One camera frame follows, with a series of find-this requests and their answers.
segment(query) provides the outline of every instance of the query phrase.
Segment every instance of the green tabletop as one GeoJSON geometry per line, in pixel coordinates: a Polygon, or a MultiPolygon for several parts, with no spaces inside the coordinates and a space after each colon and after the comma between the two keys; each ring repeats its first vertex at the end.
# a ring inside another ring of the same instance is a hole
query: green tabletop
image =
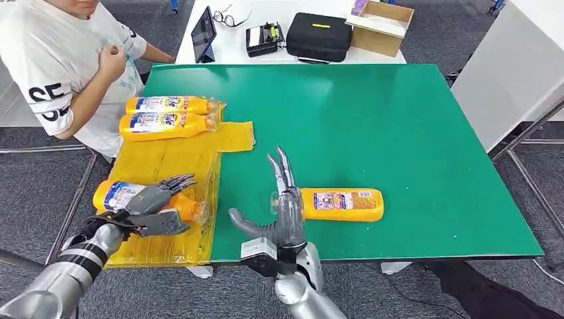
{"type": "Polygon", "coordinates": [[[230,207],[275,220],[277,144],[299,187],[384,196],[380,221],[306,222],[323,260],[543,254],[435,65],[155,66],[145,95],[214,96],[224,120],[254,123],[254,150],[222,155],[212,262],[238,261],[248,240],[230,207]]]}

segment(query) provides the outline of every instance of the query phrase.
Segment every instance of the cardboard box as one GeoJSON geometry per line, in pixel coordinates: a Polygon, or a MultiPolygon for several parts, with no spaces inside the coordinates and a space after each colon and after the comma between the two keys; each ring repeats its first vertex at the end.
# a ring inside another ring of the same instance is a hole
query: cardboard box
{"type": "Polygon", "coordinates": [[[351,46],[387,56],[396,56],[407,33],[413,9],[367,1],[360,15],[349,15],[351,46]]]}

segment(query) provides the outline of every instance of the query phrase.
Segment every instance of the white t-shirt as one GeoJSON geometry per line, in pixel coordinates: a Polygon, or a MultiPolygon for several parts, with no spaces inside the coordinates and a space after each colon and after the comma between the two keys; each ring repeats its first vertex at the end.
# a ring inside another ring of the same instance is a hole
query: white t-shirt
{"type": "Polygon", "coordinates": [[[89,20],[80,20],[43,0],[18,0],[12,14],[0,23],[0,57],[49,135],[71,126],[71,98],[96,74],[105,44],[125,48],[125,72],[74,136],[116,157],[125,103],[144,88],[133,60],[145,53],[146,41],[116,21],[101,3],[89,20]]]}

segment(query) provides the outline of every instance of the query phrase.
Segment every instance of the black cable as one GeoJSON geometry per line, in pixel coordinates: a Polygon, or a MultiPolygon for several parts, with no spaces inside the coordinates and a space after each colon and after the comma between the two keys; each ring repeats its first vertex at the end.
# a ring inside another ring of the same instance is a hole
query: black cable
{"type": "Polygon", "coordinates": [[[388,280],[388,283],[393,287],[393,289],[396,291],[397,294],[399,294],[403,299],[411,301],[411,302],[417,302],[419,304],[426,304],[428,306],[435,306],[435,307],[441,307],[441,308],[445,308],[450,310],[451,312],[453,312],[454,314],[456,314],[457,316],[459,316],[462,319],[466,319],[467,317],[462,316],[458,311],[454,310],[453,308],[450,308],[449,306],[445,306],[443,304],[434,304],[432,302],[428,302],[428,301],[424,301],[424,300],[417,300],[417,299],[413,299],[413,298],[409,298],[407,297],[403,292],[400,291],[400,289],[394,284],[394,282],[392,281],[392,279],[389,277],[389,275],[387,274],[382,274],[382,270],[381,269],[377,269],[374,268],[368,264],[364,264],[365,266],[367,266],[368,268],[371,268],[372,270],[377,271],[378,273],[380,273],[383,277],[385,277],[388,280]]]}

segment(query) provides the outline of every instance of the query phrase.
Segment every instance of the man's arm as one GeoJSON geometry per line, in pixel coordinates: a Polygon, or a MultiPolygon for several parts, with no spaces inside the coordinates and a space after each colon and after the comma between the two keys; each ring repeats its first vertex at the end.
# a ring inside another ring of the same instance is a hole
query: man's arm
{"type": "Polygon", "coordinates": [[[174,63],[174,58],[172,56],[157,49],[149,42],[147,42],[147,49],[145,49],[145,53],[143,53],[141,58],[157,63],[174,63]]]}
{"type": "Polygon", "coordinates": [[[106,91],[125,71],[125,50],[120,46],[106,45],[100,53],[98,72],[84,89],[70,101],[72,124],[55,137],[70,138],[75,135],[94,115],[106,91]]]}

